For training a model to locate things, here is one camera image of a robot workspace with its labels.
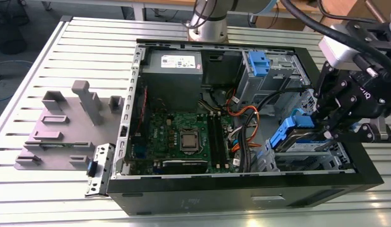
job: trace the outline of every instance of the metal bracket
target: metal bracket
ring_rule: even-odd
[[[371,124],[374,124],[378,127],[379,134],[380,134],[380,139],[387,140],[388,139],[388,133],[387,133],[387,128],[386,128],[386,120],[384,117],[379,117],[376,119],[370,120]]]
[[[88,165],[87,175],[88,187],[85,198],[108,197],[107,187],[111,175],[112,159],[115,154],[115,145],[103,144],[95,149],[95,158]]]

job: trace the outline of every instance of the black hose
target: black hose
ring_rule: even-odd
[[[374,20],[374,19],[360,18],[360,17],[347,17],[347,16],[339,16],[339,15],[330,14],[324,9],[323,0],[318,0],[318,5],[319,5],[319,9],[320,9],[322,14],[331,19],[354,20],[354,21],[359,21],[359,22],[364,22],[364,23],[378,23],[378,20]]]
[[[282,0],[282,3],[286,9],[291,12],[291,14],[302,20],[302,22],[319,33],[334,39],[335,41],[340,42],[346,46],[350,46],[367,56],[370,56],[390,72],[391,74],[391,59],[374,47],[371,47],[366,42],[352,38],[351,36],[346,35],[344,33],[331,29],[326,25],[320,24],[315,21],[310,16],[307,16],[298,7],[292,4],[291,0]]]

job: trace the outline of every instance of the floor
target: floor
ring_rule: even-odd
[[[115,6],[81,5],[69,3],[52,3],[52,10],[45,11],[40,2],[27,1],[25,11],[31,22],[20,27],[23,36],[28,43],[27,50],[16,55],[5,55],[0,53],[0,62],[8,60],[35,61],[40,50],[43,49],[47,40],[53,32],[63,15],[76,17],[96,17],[108,19],[123,19],[121,8]],[[127,15],[131,17],[132,10],[127,10]],[[151,9],[147,10],[148,21],[168,21],[180,23],[191,18],[191,11],[167,10],[160,12],[160,17],[155,17]],[[246,15],[228,15],[230,26],[248,27]],[[28,73],[29,65],[24,62],[11,62],[0,65],[0,100],[11,97],[15,93],[25,74]],[[8,104],[9,99],[0,101],[0,115]]]

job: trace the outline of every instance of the metal slotted table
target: metal slotted table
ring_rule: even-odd
[[[100,97],[123,96],[136,38],[186,40],[180,24],[75,17],[59,23],[0,118],[0,224],[87,226],[391,226],[391,144],[367,144],[384,184],[308,209],[129,217],[109,198],[85,199],[83,171],[19,171],[12,165],[39,119],[48,90],[64,96],[76,79]],[[322,35],[230,27],[231,43],[306,47],[322,68]]]

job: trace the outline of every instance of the blue latch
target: blue latch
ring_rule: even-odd
[[[278,144],[287,138],[287,132],[291,128],[314,128],[315,123],[311,116],[295,115],[299,109],[294,110],[291,116],[284,120],[282,126],[276,130],[276,133],[270,139],[271,147],[276,148]]]
[[[266,53],[263,51],[250,51],[248,59],[254,69],[254,75],[256,77],[267,76],[271,68],[271,61],[267,58]]]

